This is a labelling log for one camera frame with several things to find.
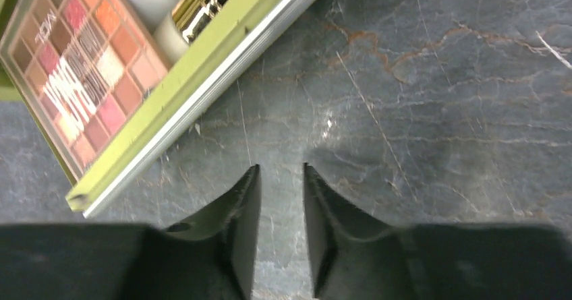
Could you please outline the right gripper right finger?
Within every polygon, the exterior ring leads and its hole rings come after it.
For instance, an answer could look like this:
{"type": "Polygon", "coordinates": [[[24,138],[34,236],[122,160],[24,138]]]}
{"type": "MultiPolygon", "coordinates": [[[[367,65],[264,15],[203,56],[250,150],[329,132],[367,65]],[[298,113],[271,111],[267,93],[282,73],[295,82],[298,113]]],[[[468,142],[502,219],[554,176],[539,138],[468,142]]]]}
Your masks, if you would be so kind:
{"type": "Polygon", "coordinates": [[[403,252],[395,231],[338,194],[308,163],[303,174],[314,297],[402,299],[403,252]]]}

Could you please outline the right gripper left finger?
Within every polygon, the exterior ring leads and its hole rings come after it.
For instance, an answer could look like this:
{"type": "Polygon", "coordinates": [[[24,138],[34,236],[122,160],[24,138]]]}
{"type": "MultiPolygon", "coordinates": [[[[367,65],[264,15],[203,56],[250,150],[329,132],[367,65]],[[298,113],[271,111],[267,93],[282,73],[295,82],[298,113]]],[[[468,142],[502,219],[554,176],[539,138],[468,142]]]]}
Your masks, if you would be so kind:
{"type": "Polygon", "coordinates": [[[261,194],[255,164],[223,195],[165,229],[189,247],[174,258],[169,299],[251,299],[261,194]]]}

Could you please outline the pink eyeshadow palette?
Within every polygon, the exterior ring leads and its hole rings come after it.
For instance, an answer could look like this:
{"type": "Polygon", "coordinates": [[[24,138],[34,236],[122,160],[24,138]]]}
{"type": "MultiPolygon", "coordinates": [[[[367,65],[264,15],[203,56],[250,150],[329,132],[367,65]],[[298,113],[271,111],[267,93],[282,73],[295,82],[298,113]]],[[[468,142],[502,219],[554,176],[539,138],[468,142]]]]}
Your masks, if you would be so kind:
{"type": "Polygon", "coordinates": [[[1,60],[72,180],[171,66],[127,0],[17,0],[1,60]]]}

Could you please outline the green metal drawer box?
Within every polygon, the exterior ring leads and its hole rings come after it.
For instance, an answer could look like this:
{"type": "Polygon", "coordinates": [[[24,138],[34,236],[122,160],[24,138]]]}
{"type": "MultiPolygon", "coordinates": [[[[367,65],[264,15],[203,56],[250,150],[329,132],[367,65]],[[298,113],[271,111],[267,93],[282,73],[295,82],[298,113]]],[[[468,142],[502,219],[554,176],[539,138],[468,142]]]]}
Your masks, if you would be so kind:
{"type": "MultiPolygon", "coordinates": [[[[1,99],[20,99],[27,106],[71,183],[65,197],[68,206],[88,218],[158,158],[313,2],[228,0],[181,59],[170,63],[167,75],[144,104],[77,180],[70,179],[62,167],[2,60],[1,99]]],[[[1,39],[16,3],[1,0],[1,39]]],[[[149,33],[155,41],[154,32],[149,33]]]]}

